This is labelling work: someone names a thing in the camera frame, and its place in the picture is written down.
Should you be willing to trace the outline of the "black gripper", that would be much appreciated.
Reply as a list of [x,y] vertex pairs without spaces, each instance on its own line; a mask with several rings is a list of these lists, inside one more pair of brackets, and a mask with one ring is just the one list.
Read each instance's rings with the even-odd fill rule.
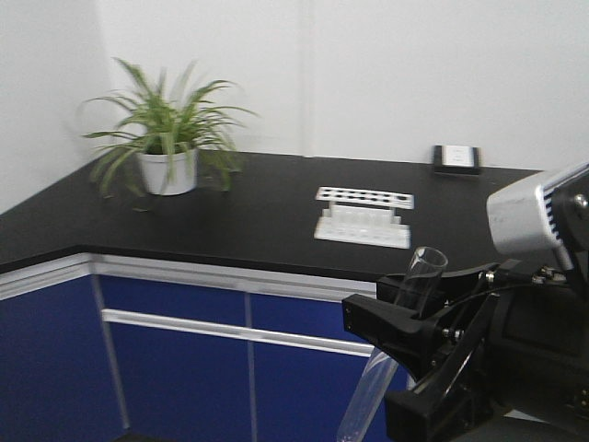
[[539,282],[513,269],[446,308],[417,312],[362,295],[341,301],[343,327],[420,380],[385,397],[394,441],[451,441],[494,406],[551,424],[588,421],[588,281],[575,267]]

